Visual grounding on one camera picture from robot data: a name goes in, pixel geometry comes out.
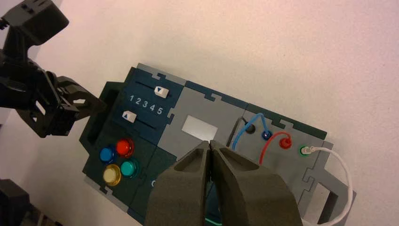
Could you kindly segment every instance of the yellow button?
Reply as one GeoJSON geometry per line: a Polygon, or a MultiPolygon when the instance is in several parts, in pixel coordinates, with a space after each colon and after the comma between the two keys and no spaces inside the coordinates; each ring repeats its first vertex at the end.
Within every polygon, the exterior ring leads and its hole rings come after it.
{"type": "Polygon", "coordinates": [[[104,170],[103,179],[109,186],[119,184],[121,179],[120,168],[115,164],[108,165],[104,170]]]}

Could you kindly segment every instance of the green port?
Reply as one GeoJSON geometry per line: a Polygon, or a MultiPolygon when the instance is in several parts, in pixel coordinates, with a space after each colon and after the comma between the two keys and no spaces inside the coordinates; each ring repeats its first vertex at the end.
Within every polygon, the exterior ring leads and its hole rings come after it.
{"type": "Polygon", "coordinates": [[[302,156],[302,157],[308,157],[309,154],[302,154],[302,152],[301,152],[302,148],[304,148],[304,147],[307,147],[307,146],[304,145],[304,146],[301,146],[301,147],[298,149],[299,155],[302,156]]]}

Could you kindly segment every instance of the green button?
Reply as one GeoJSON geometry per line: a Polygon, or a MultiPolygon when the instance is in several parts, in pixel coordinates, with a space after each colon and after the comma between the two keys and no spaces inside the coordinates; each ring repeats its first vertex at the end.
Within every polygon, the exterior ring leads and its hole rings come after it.
{"type": "Polygon", "coordinates": [[[131,177],[136,170],[136,165],[134,165],[131,161],[126,161],[120,166],[120,171],[122,172],[122,175],[126,177],[131,177]]]}

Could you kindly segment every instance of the robotic arm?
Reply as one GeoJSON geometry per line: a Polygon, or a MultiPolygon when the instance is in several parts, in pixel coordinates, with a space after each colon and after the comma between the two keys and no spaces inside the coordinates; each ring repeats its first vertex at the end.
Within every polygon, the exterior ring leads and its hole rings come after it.
{"type": "Polygon", "coordinates": [[[74,80],[28,58],[31,46],[45,43],[68,23],[50,0],[24,0],[0,19],[1,30],[9,26],[0,49],[0,107],[15,108],[40,137],[67,136],[76,120],[106,107],[74,80]]]}

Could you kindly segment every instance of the blue button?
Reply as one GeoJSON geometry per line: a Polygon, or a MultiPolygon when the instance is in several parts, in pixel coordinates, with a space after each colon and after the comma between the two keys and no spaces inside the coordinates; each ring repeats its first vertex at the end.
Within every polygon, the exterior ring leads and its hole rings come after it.
{"type": "Polygon", "coordinates": [[[109,147],[105,147],[100,152],[100,159],[104,162],[109,162],[113,158],[113,152],[109,147]]]}

